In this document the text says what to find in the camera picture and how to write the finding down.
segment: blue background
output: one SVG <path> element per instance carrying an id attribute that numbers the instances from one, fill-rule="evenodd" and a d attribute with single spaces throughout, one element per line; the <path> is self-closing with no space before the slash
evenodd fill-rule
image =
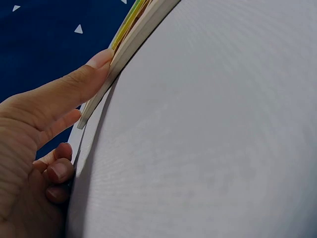
<path id="1" fill-rule="evenodd" d="M 68 74 L 107 48 L 133 2 L 0 1 L 0 102 Z M 14 5 L 21 7 L 12 12 Z M 83 34 L 74 32 L 79 24 Z M 66 142 L 70 130 L 39 150 L 37 158 Z"/>

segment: fingernail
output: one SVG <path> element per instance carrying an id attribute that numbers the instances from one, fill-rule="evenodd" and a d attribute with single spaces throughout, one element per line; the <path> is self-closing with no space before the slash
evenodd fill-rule
<path id="1" fill-rule="evenodd" d="M 52 170 L 58 177 L 58 180 L 62 179 L 67 174 L 67 167 L 62 163 L 58 163 L 52 166 Z"/>
<path id="2" fill-rule="evenodd" d="M 73 154 L 73 148 L 71 147 L 71 145 L 68 142 L 64 142 L 64 144 L 68 145 L 70 150 L 71 150 L 71 154 Z"/>
<path id="3" fill-rule="evenodd" d="M 107 62 L 112 60 L 114 55 L 113 49 L 106 49 L 103 51 L 100 51 L 95 56 L 93 56 L 86 65 L 89 65 L 92 68 L 98 69 L 104 66 Z"/>
<path id="4" fill-rule="evenodd" d="M 54 198 L 58 198 L 58 191 L 56 191 L 56 188 L 49 187 L 47 192 L 49 192 Z"/>

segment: knuckle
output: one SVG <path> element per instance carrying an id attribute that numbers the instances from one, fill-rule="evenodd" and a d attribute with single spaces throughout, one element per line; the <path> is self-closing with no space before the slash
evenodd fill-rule
<path id="1" fill-rule="evenodd" d="M 87 84 L 93 73 L 93 68 L 84 65 L 79 69 L 71 72 L 67 76 L 63 77 L 63 79 L 66 83 L 69 83 L 71 86 L 80 86 L 80 84 Z"/>

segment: book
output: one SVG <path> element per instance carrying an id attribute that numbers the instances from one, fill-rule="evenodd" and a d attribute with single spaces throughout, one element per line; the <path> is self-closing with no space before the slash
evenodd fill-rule
<path id="1" fill-rule="evenodd" d="M 108 77 L 99 92 L 86 103 L 77 128 L 84 128 L 95 108 L 126 64 L 180 1 L 135 1 L 110 45 L 115 54 L 110 64 Z"/>

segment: hand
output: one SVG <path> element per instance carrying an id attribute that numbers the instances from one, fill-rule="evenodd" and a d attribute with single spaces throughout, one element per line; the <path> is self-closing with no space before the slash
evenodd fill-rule
<path id="1" fill-rule="evenodd" d="M 34 161 L 36 152 L 79 120 L 75 108 L 97 93 L 112 57 L 102 51 L 69 75 L 0 104 L 0 237 L 60 236 L 72 149 L 62 143 Z"/>

